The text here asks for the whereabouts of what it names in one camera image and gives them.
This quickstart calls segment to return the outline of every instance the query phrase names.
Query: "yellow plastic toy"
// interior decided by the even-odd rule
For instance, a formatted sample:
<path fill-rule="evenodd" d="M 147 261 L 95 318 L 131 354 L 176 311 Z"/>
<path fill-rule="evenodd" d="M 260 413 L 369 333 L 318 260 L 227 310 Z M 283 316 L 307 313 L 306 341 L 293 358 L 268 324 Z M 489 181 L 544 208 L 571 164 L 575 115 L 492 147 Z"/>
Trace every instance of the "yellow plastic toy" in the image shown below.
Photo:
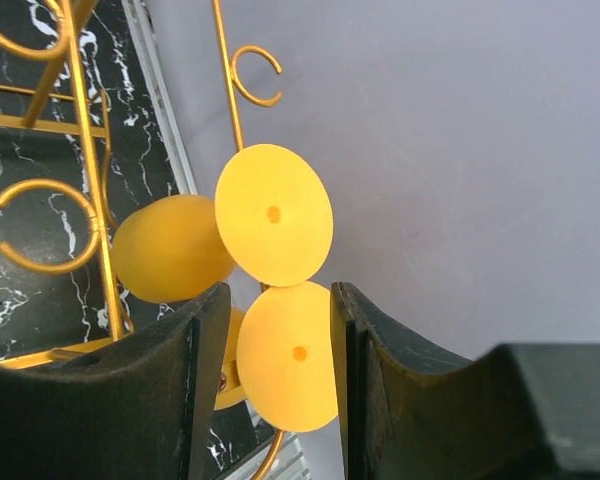
<path fill-rule="evenodd" d="M 338 413 L 329 301 L 329 290 L 311 282 L 269 288 L 242 323 L 242 386 L 262 418 L 281 430 L 315 430 Z"/>
<path fill-rule="evenodd" d="M 238 152 L 220 175 L 215 202 L 222 241 L 259 282 L 297 285 L 326 260 L 333 238 L 329 196 L 291 150 L 260 144 Z"/>
<path fill-rule="evenodd" d="M 130 215 L 116 232 L 111 262 L 120 282 L 152 303 L 196 297 L 235 267 L 213 200 L 200 195 L 173 195 Z"/>

